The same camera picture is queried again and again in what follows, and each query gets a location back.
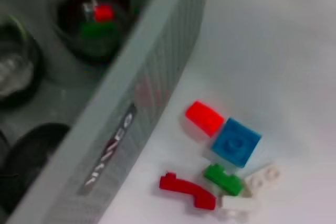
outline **white table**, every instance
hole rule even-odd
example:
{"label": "white table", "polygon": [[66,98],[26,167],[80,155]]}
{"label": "white table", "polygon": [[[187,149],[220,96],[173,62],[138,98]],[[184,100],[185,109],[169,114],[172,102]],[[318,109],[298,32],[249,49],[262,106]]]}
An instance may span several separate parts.
{"label": "white table", "polygon": [[263,196],[250,223],[335,223],[336,40],[325,19],[303,16],[307,6],[301,0],[208,0],[192,58],[100,224],[223,223],[193,209],[191,197],[158,189],[167,170],[193,179],[211,163],[207,140],[181,124],[196,99],[263,134],[238,174],[269,161],[281,167],[278,187]]}

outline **red lego brick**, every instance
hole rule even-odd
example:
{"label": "red lego brick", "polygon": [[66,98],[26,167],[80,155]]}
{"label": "red lego brick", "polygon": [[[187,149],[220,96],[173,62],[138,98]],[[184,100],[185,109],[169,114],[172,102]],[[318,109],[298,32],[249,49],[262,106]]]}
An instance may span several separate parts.
{"label": "red lego brick", "polygon": [[99,5],[94,8],[97,22],[111,21],[114,19],[114,11],[111,6]]}
{"label": "red lego brick", "polygon": [[216,111],[196,101],[185,112],[185,116],[212,137],[223,125],[224,118]]}
{"label": "red lego brick", "polygon": [[194,207],[214,210],[216,197],[192,182],[176,178],[175,173],[167,173],[160,179],[160,188],[194,196]]}

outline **label on bin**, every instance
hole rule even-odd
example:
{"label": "label on bin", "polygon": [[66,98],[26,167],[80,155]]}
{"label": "label on bin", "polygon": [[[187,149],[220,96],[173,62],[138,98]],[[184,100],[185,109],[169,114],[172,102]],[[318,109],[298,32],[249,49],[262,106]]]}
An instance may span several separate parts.
{"label": "label on bin", "polygon": [[136,115],[136,107],[132,104],[124,117],[121,119],[121,122],[118,125],[115,133],[112,135],[112,138],[107,143],[106,147],[104,148],[103,152],[101,153],[96,165],[92,169],[91,173],[85,179],[83,185],[79,188],[77,194],[78,195],[88,195],[96,182],[98,181],[99,177],[101,176],[102,172],[106,168],[108,162],[112,159],[112,156],[115,154],[118,145],[124,139],[127,130],[131,126],[132,122],[134,121],[134,117]]}

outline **green lego piece in container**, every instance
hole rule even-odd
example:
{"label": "green lego piece in container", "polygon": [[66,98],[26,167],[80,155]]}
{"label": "green lego piece in container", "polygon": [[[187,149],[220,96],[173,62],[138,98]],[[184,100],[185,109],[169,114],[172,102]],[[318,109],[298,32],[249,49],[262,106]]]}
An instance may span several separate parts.
{"label": "green lego piece in container", "polygon": [[203,176],[233,196],[239,195],[244,189],[243,182],[240,178],[236,175],[227,175],[224,167],[218,164],[209,165]]}
{"label": "green lego piece in container", "polygon": [[85,39],[99,38],[110,33],[118,33],[114,22],[84,23],[80,27],[80,34]]}

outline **white lego brick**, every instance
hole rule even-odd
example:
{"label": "white lego brick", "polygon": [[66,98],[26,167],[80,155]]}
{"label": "white lego brick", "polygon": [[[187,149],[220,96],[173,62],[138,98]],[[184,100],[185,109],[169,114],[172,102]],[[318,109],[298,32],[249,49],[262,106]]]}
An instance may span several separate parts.
{"label": "white lego brick", "polygon": [[251,196],[257,196],[273,186],[280,175],[280,170],[275,164],[268,165],[244,179],[245,189]]}
{"label": "white lego brick", "polygon": [[221,209],[228,214],[235,215],[234,212],[252,212],[258,209],[259,203],[254,198],[243,198],[234,196],[223,196]]}

